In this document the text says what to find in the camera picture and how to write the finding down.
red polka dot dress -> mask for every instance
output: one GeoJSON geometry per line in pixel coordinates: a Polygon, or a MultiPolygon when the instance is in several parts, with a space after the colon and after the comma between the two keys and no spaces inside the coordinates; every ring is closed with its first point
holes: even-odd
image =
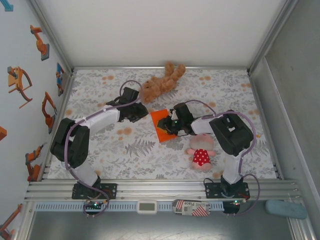
{"type": "Polygon", "coordinates": [[[201,167],[203,164],[210,164],[210,158],[207,150],[197,149],[193,155],[193,162],[199,164],[201,167]]]}

brown teddy bear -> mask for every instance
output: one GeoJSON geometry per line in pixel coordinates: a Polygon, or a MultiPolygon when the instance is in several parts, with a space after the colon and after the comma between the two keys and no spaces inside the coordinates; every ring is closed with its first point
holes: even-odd
{"type": "Polygon", "coordinates": [[[146,104],[150,103],[161,94],[168,93],[172,89],[175,89],[177,86],[177,81],[186,72],[185,65],[179,64],[175,69],[175,65],[169,61],[165,64],[164,69],[164,77],[157,78],[156,76],[153,76],[150,80],[142,84],[142,102],[146,104]]]}

blue eraser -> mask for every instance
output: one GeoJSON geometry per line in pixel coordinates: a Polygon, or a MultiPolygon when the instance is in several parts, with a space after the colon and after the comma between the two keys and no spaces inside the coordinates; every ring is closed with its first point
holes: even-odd
{"type": "Polygon", "coordinates": [[[280,200],[267,200],[265,209],[269,214],[278,215],[294,219],[306,219],[306,208],[298,203],[292,203],[280,200]]]}

floral tablecloth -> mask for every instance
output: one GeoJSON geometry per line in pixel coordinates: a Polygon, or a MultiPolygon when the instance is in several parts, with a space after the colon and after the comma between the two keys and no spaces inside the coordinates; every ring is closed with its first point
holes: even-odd
{"type": "MultiPolygon", "coordinates": [[[[152,76],[162,77],[164,69],[82,69],[75,73],[65,117],[76,119],[99,110],[119,96],[119,88],[127,80],[143,83],[152,76]]],[[[139,89],[135,83],[128,87],[139,89]]],[[[229,109],[247,115],[256,128],[257,144],[244,157],[242,173],[258,178],[274,179],[276,174],[269,148],[245,70],[187,69],[176,89],[146,105],[149,112],[170,109],[175,104],[196,99],[206,102],[217,113],[229,109]]],[[[210,110],[199,103],[188,103],[194,117],[210,110]]],[[[225,153],[215,139],[217,152],[211,157],[210,171],[190,168],[188,155],[190,136],[159,143],[150,114],[131,123],[111,124],[90,138],[87,160],[102,179],[203,179],[219,178],[224,170],[225,153]]],[[[52,159],[49,179],[72,179],[63,164],[52,159]]]]}

stuffed toy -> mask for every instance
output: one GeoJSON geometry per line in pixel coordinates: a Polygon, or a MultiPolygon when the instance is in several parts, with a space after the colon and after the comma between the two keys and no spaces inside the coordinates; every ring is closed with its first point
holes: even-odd
{"type": "Polygon", "coordinates": [[[142,84],[143,94],[142,102],[147,104],[159,97],[161,94],[170,92],[177,86],[177,81],[186,72],[186,66],[179,64],[176,69],[172,62],[167,62],[164,66],[164,77],[157,78],[153,76],[150,80],[142,84]]]}
{"type": "Polygon", "coordinates": [[[209,134],[195,135],[190,140],[190,147],[187,153],[193,155],[191,167],[195,170],[208,171],[212,165],[209,156],[215,156],[214,140],[209,134]]]}

